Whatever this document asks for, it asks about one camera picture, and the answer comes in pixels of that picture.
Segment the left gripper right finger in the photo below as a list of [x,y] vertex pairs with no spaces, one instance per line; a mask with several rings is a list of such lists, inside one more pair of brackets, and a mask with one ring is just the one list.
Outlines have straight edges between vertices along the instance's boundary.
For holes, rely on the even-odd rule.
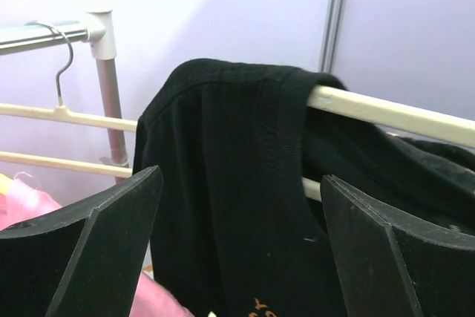
[[349,316],[473,316],[474,237],[335,176],[321,201]]

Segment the black t shirt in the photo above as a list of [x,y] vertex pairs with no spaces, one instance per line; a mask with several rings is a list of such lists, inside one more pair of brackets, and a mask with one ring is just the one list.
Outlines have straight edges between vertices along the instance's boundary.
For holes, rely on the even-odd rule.
[[[474,233],[474,156],[311,108],[327,73],[194,59],[138,121],[134,170],[159,166],[154,277],[192,316],[345,316],[322,205],[334,175],[431,223]],[[455,161],[454,155],[461,154]]]

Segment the wooden hanger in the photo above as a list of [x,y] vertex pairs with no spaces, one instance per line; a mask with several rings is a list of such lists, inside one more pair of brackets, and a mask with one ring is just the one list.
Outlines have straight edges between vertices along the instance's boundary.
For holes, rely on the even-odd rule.
[[474,171],[412,146],[383,127],[430,137],[430,147],[474,147],[474,121],[317,85],[301,93],[293,124],[304,175],[334,174],[390,203],[474,203]]

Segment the yellow hanger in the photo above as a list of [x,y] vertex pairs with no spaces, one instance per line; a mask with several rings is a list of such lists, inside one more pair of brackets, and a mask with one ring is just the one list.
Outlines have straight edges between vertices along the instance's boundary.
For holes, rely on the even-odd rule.
[[13,183],[14,179],[0,174],[0,194],[6,196]]

